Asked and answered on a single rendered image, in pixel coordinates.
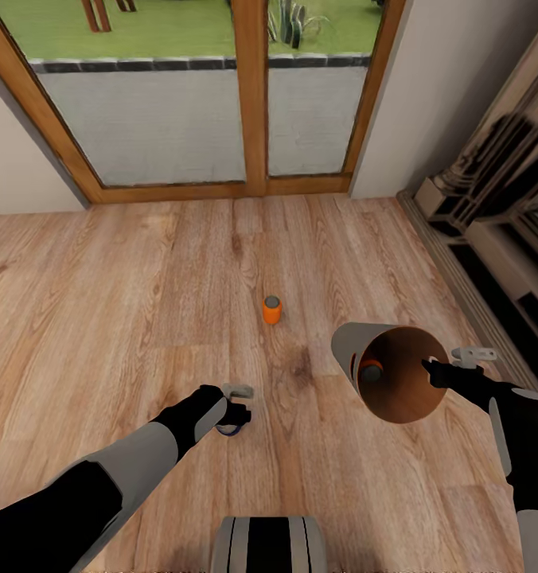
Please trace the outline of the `trash can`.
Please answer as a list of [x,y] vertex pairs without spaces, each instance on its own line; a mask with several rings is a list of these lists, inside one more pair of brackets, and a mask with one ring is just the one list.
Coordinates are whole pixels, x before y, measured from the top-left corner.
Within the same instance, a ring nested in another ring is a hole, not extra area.
[[[383,369],[377,383],[358,376],[360,360],[371,350]],[[416,423],[437,409],[447,388],[428,380],[422,361],[449,364],[437,337],[412,325],[349,322],[336,329],[331,350],[361,401],[379,419],[393,424]]]

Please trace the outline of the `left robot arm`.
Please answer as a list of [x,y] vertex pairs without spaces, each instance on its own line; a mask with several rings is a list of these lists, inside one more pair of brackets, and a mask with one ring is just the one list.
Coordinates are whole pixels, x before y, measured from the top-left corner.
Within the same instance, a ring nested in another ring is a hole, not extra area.
[[201,385],[151,422],[92,452],[39,493],[0,510],[0,573],[81,573],[216,424],[243,426],[246,384]]

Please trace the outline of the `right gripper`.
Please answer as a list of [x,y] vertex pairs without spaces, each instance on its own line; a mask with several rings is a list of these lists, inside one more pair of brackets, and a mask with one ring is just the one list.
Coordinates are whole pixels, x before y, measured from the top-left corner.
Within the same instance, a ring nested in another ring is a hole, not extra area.
[[451,388],[467,400],[470,383],[477,378],[483,377],[484,368],[476,366],[476,370],[470,368],[454,367],[452,364],[440,364],[437,361],[422,361],[422,365],[429,372],[428,380],[436,388]]

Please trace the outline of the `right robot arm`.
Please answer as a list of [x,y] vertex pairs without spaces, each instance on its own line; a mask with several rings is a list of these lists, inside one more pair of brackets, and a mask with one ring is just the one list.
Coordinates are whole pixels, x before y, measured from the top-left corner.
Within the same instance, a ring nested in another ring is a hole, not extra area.
[[538,573],[538,393],[483,377],[476,360],[497,359],[492,348],[459,347],[460,361],[422,361],[436,388],[451,388],[489,414],[501,468],[513,486],[525,573]]

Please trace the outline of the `robot trunk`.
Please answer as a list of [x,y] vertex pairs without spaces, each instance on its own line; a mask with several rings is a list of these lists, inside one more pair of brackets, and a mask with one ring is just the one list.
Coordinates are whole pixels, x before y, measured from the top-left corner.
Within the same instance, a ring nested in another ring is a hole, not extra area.
[[328,573],[314,518],[224,518],[210,573]]

